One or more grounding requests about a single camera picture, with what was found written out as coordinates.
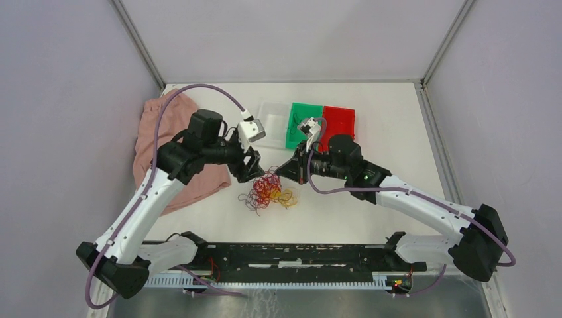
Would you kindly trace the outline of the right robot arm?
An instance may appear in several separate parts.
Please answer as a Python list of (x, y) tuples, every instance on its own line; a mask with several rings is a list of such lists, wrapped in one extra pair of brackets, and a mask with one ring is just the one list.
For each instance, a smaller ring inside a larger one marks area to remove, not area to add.
[(330, 138), (327, 152), (301, 142), (276, 175), (310, 184), (323, 195), (348, 192), (354, 198), (401, 212), (438, 232), (437, 235), (396, 233), (382, 253), (384, 265), (400, 270), (407, 263), (454, 265), (466, 276), (487, 282), (498, 267), (513, 267), (516, 258), (495, 208), (478, 209), (432, 196), (401, 180), (390, 170), (365, 160), (351, 137)]

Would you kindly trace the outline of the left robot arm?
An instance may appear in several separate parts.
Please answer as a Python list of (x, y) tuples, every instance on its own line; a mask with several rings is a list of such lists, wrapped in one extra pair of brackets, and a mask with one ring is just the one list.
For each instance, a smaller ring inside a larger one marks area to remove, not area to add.
[(223, 117), (200, 109), (186, 129), (158, 149), (155, 166), (114, 223), (95, 242), (77, 247), (76, 256), (89, 270), (87, 283), (97, 278), (129, 299), (155, 274), (179, 265), (198, 270), (207, 264), (208, 251), (187, 236), (152, 246), (143, 242), (163, 210), (204, 166), (227, 165), (240, 183), (264, 175), (252, 143), (265, 137), (265, 129), (253, 116), (243, 113), (243, 118), (225, 139), (219, 135)]

